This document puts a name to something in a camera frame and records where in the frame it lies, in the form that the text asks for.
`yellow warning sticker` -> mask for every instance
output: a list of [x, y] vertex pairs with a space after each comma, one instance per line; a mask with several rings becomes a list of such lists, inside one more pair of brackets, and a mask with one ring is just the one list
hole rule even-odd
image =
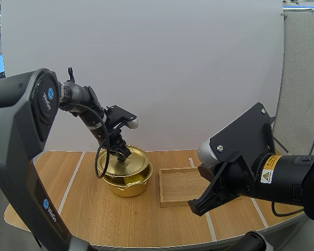
[[274, 168], [281, 158], [281, 155], [273, 155], [267, 159], [261, 176], [261, 183], [271, 184]]
[[273, 170], [276, 166], [278, 160], [282, 157], [282, 155], [272, 155], [270, 158], [267, 159], [264, 169]]

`wlkg logo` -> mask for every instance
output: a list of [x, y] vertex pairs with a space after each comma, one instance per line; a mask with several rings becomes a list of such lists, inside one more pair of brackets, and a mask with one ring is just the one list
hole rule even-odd
[[54, 222], [56, 222], [56, 217], [54, 216], [54, 214], [52, 213], [51, 208], [49, 207], [49, 201], [48, 199], [44, 199], [43, 200], [43, 206], [45, 209], [48, 209], [48, 213], [50, 214], [50, 216], [52, 217], [52, 219], [54, 220]]

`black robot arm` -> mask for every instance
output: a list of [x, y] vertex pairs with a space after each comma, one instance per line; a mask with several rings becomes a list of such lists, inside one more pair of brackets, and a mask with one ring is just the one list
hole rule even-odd
[[68, 72], [70, 79], [63, 84], [58, 82], [59, 109], [68, 111], [75, 117], [80, 117], [96, 138], [99, 145], [103, 144], [102, 147], [105, 148], [105, 132], [101, 122], [88, 110], [74, 105], [83, 105], [93, 109], [102, 118], [108, 132], [116, 128], [116, 130], [109, 135], [110, 153], [117, 156], [120, 161], [125, 161], [131, 152], [121, 136], [120, 128], [125, 125], [130, 129], [136, 129], [138, 127], [137, 117], [118, 106], [107, 107], [106, 110], [100, 105], [90, 86], [82, 87], [75, 83], [71, 67], [69, 67]]
[[314, 220], [314, 155], [275, 155], [272, 122], [257, 103], [200, 146], [198, 169], [210, 185], [188, 202], [195, 214], [247, 196], [303, 206]]
[[129, 156], [119, 128], [123, 125], [136, 128], [136, 116], [116, 106], [103, 109], [93, 90], [76, 85], [73, 75], [64, 84], [48, 69], [0, 79], [0, 188], [42, 243], [42, 250], [93, 249], [88, 242], [72, 236], [32, 161], [43, 151], [59, 107], [81, 117], [102, 144], [104, 132], [98, 127], [100, 121], [74, 105], [91, 108], [106, 125], [106, 131], [112, 130], [110, 148], [113, 154], [118, 154], [121, 160]]

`yellow object in pot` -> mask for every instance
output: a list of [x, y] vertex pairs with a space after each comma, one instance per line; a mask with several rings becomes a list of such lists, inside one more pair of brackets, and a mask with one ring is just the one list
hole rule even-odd
[[134, 182], [137, 182], [137, 181], [140, 181], [140, 180], [144, 180], [144, 177], [140, 174], [135, 174], [135, 175], [132, 175], [132, 176], [126, 176], [124, 177], [124, 180], [125, 180], [125, 184], [129, 184], [129, 183], [134, 183]]

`floor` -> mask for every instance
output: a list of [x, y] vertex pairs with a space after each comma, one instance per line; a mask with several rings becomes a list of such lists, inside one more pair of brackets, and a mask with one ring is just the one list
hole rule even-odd
[[[39, 247], [33, 236], [7, 224], [4, 212], [8, 201], [0, 190], [0, 250], [34, 251]], [[308, 220], [283, 251], [312, 250], [314, 251], [314, 221]]]

